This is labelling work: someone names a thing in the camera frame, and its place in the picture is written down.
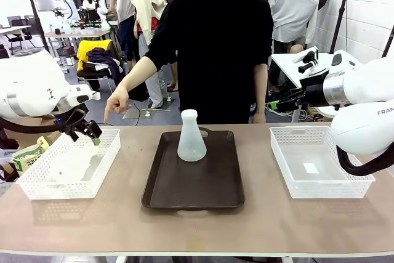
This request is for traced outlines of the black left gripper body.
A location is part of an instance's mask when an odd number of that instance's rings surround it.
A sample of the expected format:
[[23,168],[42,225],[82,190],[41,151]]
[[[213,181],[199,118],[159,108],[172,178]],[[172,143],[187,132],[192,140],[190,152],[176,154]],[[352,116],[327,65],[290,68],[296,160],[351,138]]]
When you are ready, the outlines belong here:
[[83,108],[73,108],[66,115],[66,132],[87,132],[89,123],[85,120],[87,111]]

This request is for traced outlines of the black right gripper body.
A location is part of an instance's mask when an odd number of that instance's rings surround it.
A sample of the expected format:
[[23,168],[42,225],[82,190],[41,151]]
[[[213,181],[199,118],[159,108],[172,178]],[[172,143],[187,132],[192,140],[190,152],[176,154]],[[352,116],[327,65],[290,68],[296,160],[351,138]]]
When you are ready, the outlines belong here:
[[323,91],[323,82],[317,79],[305,78],[300,80],[304,94],[301,96],[301,104],[310,104],[314,107],[325,107],[326,98]]

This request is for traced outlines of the person right hand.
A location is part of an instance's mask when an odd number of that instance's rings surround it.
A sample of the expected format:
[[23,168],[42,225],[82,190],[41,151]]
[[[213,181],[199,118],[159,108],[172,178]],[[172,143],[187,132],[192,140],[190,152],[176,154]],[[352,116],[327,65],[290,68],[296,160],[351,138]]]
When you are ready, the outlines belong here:
[[119,85],[107,100],[104,110],[103,122],[108,122],[108,117],[111,112],[120,114],[128,111],[129,108],[130,105],[128,91],[124,86]]

